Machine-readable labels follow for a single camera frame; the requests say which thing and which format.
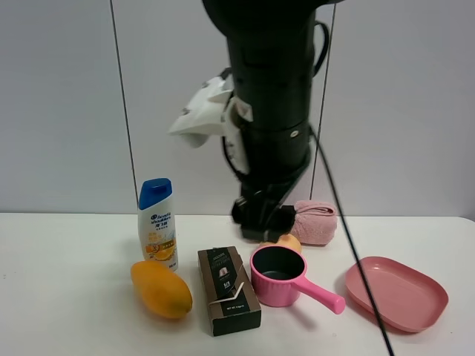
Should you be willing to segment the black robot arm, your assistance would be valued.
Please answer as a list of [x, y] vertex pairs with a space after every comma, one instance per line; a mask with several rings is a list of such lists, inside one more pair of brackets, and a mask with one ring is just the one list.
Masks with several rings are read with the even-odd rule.
[[276, 242], [295, 221], [285, 199], [309, 166], [312, 80], [328, 52], [315, 52], [320, 1], [205, 1], [226, 37], [234, 84], [230, 107], [248, 169], [236, 168], [232, 218], [248, 240]]

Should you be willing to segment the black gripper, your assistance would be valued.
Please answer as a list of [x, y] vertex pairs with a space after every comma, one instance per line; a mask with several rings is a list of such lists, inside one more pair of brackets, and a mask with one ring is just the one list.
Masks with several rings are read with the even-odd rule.
[[275, 177], [239, 172], [241, 193], [232, 206], [232, 219], [240, 225], [245, 239], [259, 243], [278, 241], [273, 210], [288, 197], [308, 167], [309, 163], [303, 162], [294, 171]]

